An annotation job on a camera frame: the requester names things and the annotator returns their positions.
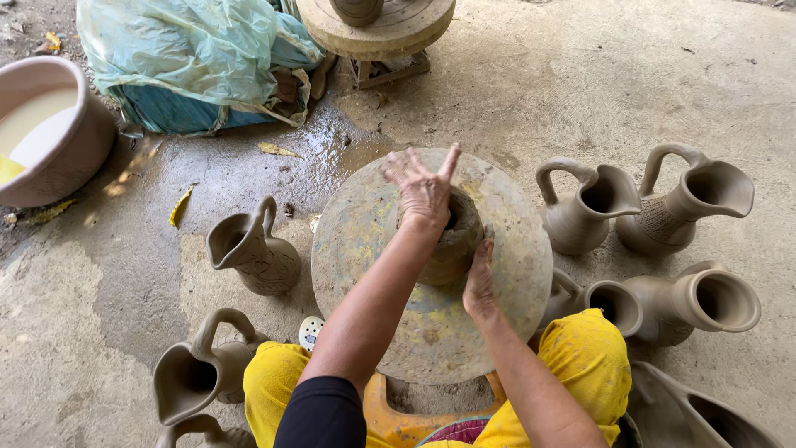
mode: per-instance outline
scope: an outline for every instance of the potter's wheel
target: potter's wheel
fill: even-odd
[[[302,21],[323,48],[359,61],[386,61],[418,53],[451,23],[456,0],[385,0],[379,18],[346,25],[329,0],[298,0]]]
[[[432,171],[447,149],[418,153]],[[363,167],[326,204],[312,245],[312,283],[327,318],[384,249],[384,224],[400,196],[379,173],[384,159]],[[474,201],[495,232],[497,304],[519,337],[541,321],[552,281],[552,251],[531,198],[506,173],[462,153],[451,181]],[[494,369],[481,334],[462,306],[466,277],[442,286],[415,285],[395,337],[377,367],[411,383],[461,383]]]

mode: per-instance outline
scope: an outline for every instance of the hand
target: hand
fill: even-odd
[[[464,310],[473,318],[480,312],[495,306],[494,288],[492,285],[492,249],[494,249],[494,232],[484,228],[484,239],[473,256],[473,265],[467,276],[462,302]]]
[[[450,219],[448,199],[451,176],[462,149],[458,143],[451,145],[443,165],[435,174],[430,172],[417,155],[415,148],[407,148],[409,163],[394,152],[387,154],[388,165],[381,167],[384,178],[398,186],[404,216],[401,225],[419,223],[421,229],[431,229],[438,237]]]

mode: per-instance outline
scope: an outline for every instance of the clay jug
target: clay jug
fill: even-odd
[[[213,269],[234,268],[244,285],[261,296],[292,288],[299,281],[301,258],[291,243],[271,235],[275,217],[276,201],[266,196],[254,214],[234,214],[216,224],[206,244]]]
[[[254,436],[240,428],[222,430],[218,420],[197,414],[169,426],[158,438],[155,448],[177,448],[177,440],[185,434],[204,434],[205,440],[196,448],[257,448]]]
[[[655,193],[655,181],[667,154],[677,154],[691,166],[668,194]],[[670,142],[656,146],[647,158],[638,188],[642,212],[616,220],[619,241],[647,255],[679,252],[694,238],[697,220],[714,214],[743,218],[751,211],[755,187],[743,171],[710,160],[695,147]]]
[[[420,271],[418,283],[446,285],[461,278],[470,270],[475,249],[484,238],[481,217],[475,208],[475,202],[467,193],[457,187],[451,187],[448,211],[451,216],[434,252]],[[384,226],[385,246],[398,232],[403,216],[404,211],[400,203],[390,210]]]
[[[635,337],[649,345],[677,345],[694,328],[745,332],[760,320],[755,291],[718,261],[696,263],[671,279],[640,276],[624,284],[644,308],[644,321]]]
[[[578,179],[577,191],[556,195],[550,171],[563,170]],[[548,159],[537,170],[542,192],[542,222],[558,253],[578,255],[596,249],[608,236],[610,218],[637,214],[641,203],[633,179],[611,165],[596,170],[568,157]]]
[[[379,18],[384,0],[329,0],[346,25],[370,25]]]
[[[627,413],[644,448],[782,448],[767,430],[728,405],[648,363],[631,366]]]
[[[220,322],[232,324],[238,333],[212,348]],[[171,425],[196,414],[216,398],[222,403],[242,403],[244,370],[259,345],[267,340],[236,309],[221,308],[210,313],[193,342],[172,345],[155,365],[154,397],[160,423]]]
[[[561,269],[553,268],[550,301],[544,309],[539,328],[547,328],[555,319],[586,308],[602,309],[603,317],[619,329],[622,337],[632,336],[642,324],[641,302],[621,283],[603,280],[584,288]]]

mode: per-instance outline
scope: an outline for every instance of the dirt ground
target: dirt ground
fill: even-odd
[[[554,155],[610,163],[638,183],[649,150],[677,140],[743,169],[755,183],[752,213],[700,221],[687,250],[650,259],[612,232],[594,252],[556,254],[555,264],[585,285],[725,262],[759,295],[755,328],[697,331],[675,348],[631,344],[630,355],[731,404],[783,442],[796,439],[794,2],[461,0],[428,49],[429,73],[360,92],[338,63],[299,129],[120,136],[60,217],[35,226],[25,220],[37,210],[0,210],[18,215],[16,224],[0,221],[0,446],[153,446],[162,430],[150,391],[159,356],[223,306],[245,312],[273,340],[295,342],[302,319],[320,313],[310,220],[366,163],[409,144],[453,141],[517,180],[536,206],[534,172]],[[85,65],[74,17],[74,2],[64,0],[0,6],[0,65],[27,57],[46,30],[67,36],[60,56]],[[388,99],[380,108],[378,93]],[[260,142],[303,159],[264,154]],[[671,188],[685,167],[667,158],[657,189]],[[554,182],[559,191],[575,186],[564,175]],[[192,183],[175,229],[169,213]],[[284,297],[250,293],[234,272],[214,271],[205,252],[215,222],[250,211],[265,194],[295,209],[275,225],[303,263]],[[492,400],[483,378],[391,382],[390,396],[412,413],[477,410]],[[207,411],[222,426],[248,427],[242,405]]]

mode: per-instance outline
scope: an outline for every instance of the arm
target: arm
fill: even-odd
[[[463,302],[486,340],[495,369],[531,445],[536,448],[605,448],[594,421],[553,373],[521,341],[494,301],[492,249],[485,238],[467,278]]]
[[[387,351],[420,270],[449,218],[451,176],[461,150],[451,147],[439,173],[431,173],[409,148],[410,163],[388,155],[384,177],[398,184],[404,217],[395,237],[326,321],[299,384],[339,376],[362,396]]]

